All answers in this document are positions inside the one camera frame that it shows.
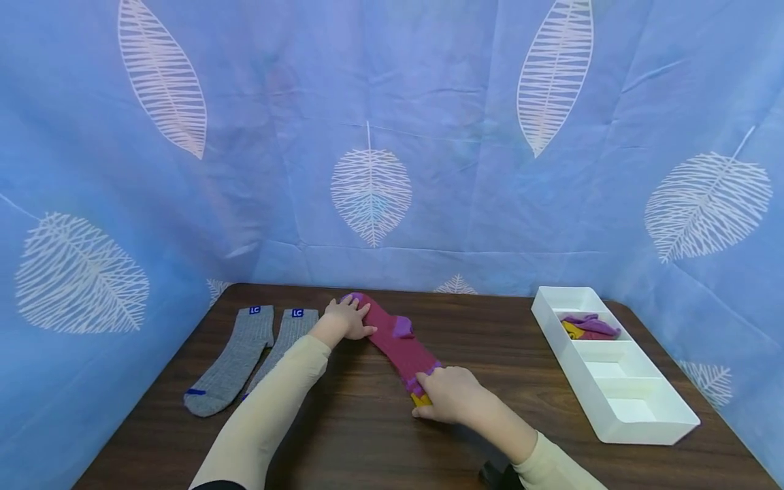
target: blue curtain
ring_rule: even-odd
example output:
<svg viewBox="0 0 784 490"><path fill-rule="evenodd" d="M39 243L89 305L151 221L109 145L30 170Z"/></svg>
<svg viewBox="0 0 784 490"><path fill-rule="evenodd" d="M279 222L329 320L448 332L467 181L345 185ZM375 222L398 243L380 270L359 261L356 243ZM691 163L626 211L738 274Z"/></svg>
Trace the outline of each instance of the blue curtain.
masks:
<svg viewBox="0 0 784 490"><path fill-rule="evenodd" d="M784 484L784 4L0 16L0 481L70 488L231 282L635 311Z"/></svg>

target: hand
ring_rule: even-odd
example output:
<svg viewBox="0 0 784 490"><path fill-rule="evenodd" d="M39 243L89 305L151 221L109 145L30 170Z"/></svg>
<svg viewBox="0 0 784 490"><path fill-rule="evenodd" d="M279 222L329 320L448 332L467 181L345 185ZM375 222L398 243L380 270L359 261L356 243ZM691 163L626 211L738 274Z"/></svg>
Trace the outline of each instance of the hand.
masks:
<svg viewBox="0 0 784 490"><path fill-rule="evenodd" d="M470 426L477 417L487 414L497 399L465 368L435 368L430 376L418 372L416 379L433 402L414 408L412 415L417 418Z"/></svg>
<svg viewBox="0 0 784 490"><path fill-rule="evenodd" d="M350 340L364 339L366 336L376 333L377 328L362 324L362 318L370 310L370 303L364 305L359 310L357 306L359 306L359 299L352 298L351 295L343 298L343 301L340 303L333 299L327 305L323 318L333 322L337 325L337 328L341 328L344 331L344 338Z"/></svg>

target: white tray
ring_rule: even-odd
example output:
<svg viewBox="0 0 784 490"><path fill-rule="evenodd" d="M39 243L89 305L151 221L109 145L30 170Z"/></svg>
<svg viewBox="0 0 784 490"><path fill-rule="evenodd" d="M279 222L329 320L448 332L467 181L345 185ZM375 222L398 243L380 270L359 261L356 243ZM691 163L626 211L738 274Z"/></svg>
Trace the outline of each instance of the white tray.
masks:
<svg viewBox="0 0 784 490"><path fill-rule="evenodd" d="M531 308L599 440L674 445L699 418L591 288L541 287ZM596 313L617 340L572 340L569 314Z"/></svg>

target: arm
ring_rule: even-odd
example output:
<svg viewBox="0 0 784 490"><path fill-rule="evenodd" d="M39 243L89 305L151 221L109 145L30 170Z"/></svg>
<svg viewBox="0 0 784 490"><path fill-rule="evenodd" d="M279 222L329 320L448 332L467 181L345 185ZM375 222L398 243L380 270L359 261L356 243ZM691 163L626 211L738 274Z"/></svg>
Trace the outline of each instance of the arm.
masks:
<svg viewBox="0 0 784 490"><path fill-rule="evenodd" d="M437 368L417 375L433 405L415 417L461 423L496 446L512 462L528 490L607 490L561 448L487 391L468 369Z"/></svg>
<svg viewBox="0 0 784 490"><path fill-rule="evenodd" d="M237 407L218 434L189 488L210 481L233 481L263 490L267 468L289 431L305 395L324 374L332 349L343 338L361 339L375 331L362 326L367 308L350 298L333 300L308 335L297 340Z"/></svg>

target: leaf pattern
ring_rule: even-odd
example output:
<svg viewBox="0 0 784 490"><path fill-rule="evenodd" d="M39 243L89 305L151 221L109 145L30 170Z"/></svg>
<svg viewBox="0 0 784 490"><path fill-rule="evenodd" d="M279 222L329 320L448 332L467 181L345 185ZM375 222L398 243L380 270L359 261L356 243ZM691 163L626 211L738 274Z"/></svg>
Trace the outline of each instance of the leaf pattern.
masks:
<svg viewBox="0 0 784 490"><path fill-rule="evenodd" d="M448 292L452 294L477 294L476 290L472 288L460 274L457 274L456 276L452 277L452 279L449 279L444 284L438 286L434 292Z"/></svg>
<svg viewBox="0 0 784 490"><path fill-rule="evenodd" d="M32 325L65 333L141 328L147 276L87 220L47 214L30 230L16 272L20 314Z"/></svg>
<svg viewBox="0 0 784 490"><path fill-rule="evenodd" d="M227 281L218 281L217 279L207 279L207 287L209 287L209 307L212 308L212 305L220 298L220 295L223 294L223 291L226 291L226 288L233 285L233 282Z"/></svg>
<svg viewBox="0 0 784 490"><path fill-rule="evenodd" d="M771 181L759 165L739 162L739 151L689 158L651 195L645 228L662 263L719 252L759 226L773 196Z"/></svg>
<svg viewBox="0 0 784 490"><path fill-rule="evenodd" d="M590 0L556 0L528 49L517 86L517 119L534 158L572 112L592 53Z"/></svg>
<svg viewBox="0 0 784 490"><path fill-rule="evenodd" d="M714 408L727 406L732 400L730 368L686 361L678 361L678 365Z"/></svg>
<svg viewBox="0 0 784 490"><path fill-rule="evenodd" d="M141 0L121 0L122 60L142 107L169 141L201 160L207 110L191 61Z"/></svg>
<svg viewBox="0 0 784 490"><path fill-rule="evenodd" d="M332 175L332 202L338 214L372 247L403 220L411 205L408 173L388 150L368 149L346 153Z"/></svg>

